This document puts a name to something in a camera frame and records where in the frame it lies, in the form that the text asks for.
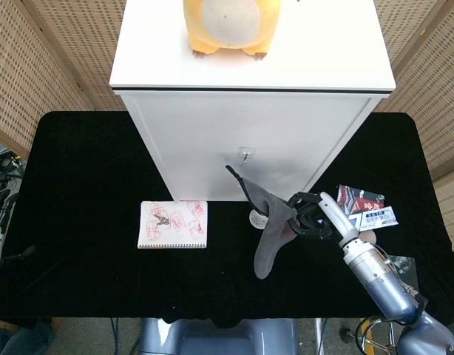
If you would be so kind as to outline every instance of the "stuffed toy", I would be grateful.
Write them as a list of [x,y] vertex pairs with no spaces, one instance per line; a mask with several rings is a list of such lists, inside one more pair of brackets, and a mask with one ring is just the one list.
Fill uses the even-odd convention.
[[279,18],[280,0],[183,0],[189,43],[196,56],[219,48],[263,58]]

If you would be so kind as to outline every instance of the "gray fabric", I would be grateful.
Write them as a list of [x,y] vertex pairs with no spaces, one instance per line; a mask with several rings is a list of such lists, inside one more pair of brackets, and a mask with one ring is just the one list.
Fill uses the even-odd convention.
[[270,274],[279,249],[296,237],[288,220],[295,218],[297,211],[257,184],[246,179],[243,179],[243,183],[251,203],[268,216],[254,259],[255,274],[259,279],[264,279]]

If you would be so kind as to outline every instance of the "cabinet door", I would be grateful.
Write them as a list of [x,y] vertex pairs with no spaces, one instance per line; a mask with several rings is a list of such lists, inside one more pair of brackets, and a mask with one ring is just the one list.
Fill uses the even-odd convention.
[[[180,200],[245,200],[226,164],[285,199],[309,189],[373,109],[374,100],[300,92],[123,95],[169,191]],[[246,164],[241,147],[252,152]]]

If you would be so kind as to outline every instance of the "black table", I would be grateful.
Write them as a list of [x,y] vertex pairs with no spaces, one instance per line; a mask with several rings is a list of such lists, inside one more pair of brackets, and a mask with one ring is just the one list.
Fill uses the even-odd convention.
[[[415,257],[427,310],[454,321],[454,254],[413,120],[372,114],[314,192],[338,184],[385,195],[399,226],[376,231]],[[209,203],[208,248],[138,250],[140,202],[171,200],[126,112],[52,112],[38,125],[0,268],[0,317],[359,317],[378,308],[333,242],[296,238],[265,280],[247,203]]]

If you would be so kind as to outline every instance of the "notebook spiral binding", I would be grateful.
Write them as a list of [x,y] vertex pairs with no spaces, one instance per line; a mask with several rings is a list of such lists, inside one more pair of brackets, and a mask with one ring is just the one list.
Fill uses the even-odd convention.
[[201,249],[205,248],[206,244],[191,243],[191,244],[142,244],[139,249]]

